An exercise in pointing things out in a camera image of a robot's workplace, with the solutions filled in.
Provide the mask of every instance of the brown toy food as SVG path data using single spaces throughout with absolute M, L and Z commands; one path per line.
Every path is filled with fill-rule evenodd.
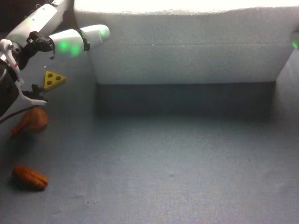
M 16 166 L 12 174 L 16 180 L 33 190 L 45 190 L 49 183 L 44 175 L 25 166 Z
M 44 129 L 49 122 L 49 117 L 44 110 L 41 108 L 33 108 L 29 110 L 20 121 L 19 125 L 14 128 L 11 132 L 13 134 L 19 133 L 24 127 L 29 125 L 31 130 Z

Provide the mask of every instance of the gray floor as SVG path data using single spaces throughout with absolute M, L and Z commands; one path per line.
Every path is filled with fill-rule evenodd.
M 25 87 L 46 70 L 68 82 L 46 95 L 44 132 L 0 126 L 1 223 L 299 223 L 299 52 L 276 84 L 176 86 L 97 86 L 85 57 L 47 57 Z M 16 164 L 48 188 L 16 188 Z

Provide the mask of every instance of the toy croissant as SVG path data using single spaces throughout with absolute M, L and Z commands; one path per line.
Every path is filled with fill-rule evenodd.
M 24 127 L 29 126 L 30 130 L 41 130 L 48 125 L 49 117 L 46 112 L 38 107 L 29 110 L 20 121 L 19 125 L 11 132 L 19 133 Z

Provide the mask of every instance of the white styrofoam box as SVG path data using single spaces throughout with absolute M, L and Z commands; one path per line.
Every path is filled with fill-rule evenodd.
M 100 84 L 275 81 L 299 27 L 294 0 L 75 0 L 80 27 L 105 24 L 110 38 L 88 55 Z

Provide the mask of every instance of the yellow cheese toy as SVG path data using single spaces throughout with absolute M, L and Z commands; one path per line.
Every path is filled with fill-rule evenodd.
M 47 71 L 45 77 L 44 89 L 45 91 L 49 91 L 59 85 L 62 85 L 65 82 L 66 82 L 66 77 L 51 71 Z

